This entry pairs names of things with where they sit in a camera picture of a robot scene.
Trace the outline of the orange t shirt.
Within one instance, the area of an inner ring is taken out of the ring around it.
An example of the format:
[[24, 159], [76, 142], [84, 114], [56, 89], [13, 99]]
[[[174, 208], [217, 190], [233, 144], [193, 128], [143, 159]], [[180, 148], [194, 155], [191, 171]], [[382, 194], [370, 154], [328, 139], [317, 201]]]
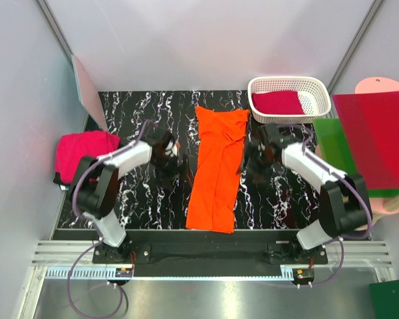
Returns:
[[232, 233], [249, 111], [215, 112], [198, 106], [196, 117], [200, 143], [186, 227]]

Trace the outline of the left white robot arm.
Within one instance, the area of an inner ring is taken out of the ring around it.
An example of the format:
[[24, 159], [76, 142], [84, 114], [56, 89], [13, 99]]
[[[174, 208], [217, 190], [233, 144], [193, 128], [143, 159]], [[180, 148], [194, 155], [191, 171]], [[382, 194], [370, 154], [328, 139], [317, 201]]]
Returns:
[[140, 133], [127, 145], [103, 156], [83, 156], [70, 185], [72, 211], [93, 226], [98, 234], [94, 253], [104, 263], [128, 263], [135, 258], [130, 237], [120, 224], [114, 207], [120, 180], [141, 165], [151, 164], [163, 186], [177, 180], [192, 185], [194, 177], [186, 154], [179, 155], [176, 138], [158, 128]]

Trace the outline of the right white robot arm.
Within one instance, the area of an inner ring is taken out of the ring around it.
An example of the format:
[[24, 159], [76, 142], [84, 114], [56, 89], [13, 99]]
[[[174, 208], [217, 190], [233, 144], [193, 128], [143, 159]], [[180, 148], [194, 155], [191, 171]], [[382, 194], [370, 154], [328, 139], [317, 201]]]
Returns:
[[372, 228], [372, 209], [363, 176], [337, 169], [313, 153], [306, 141], [284, 135], [278, 124], [265, 124], [247, 144], [239, 172], [264, 183], [279, 164], [297, 172], [319, 194], [319, 216], [300, 229], [282, 249], [280, 259], [304, 263], [325, 244], [365, 240]]

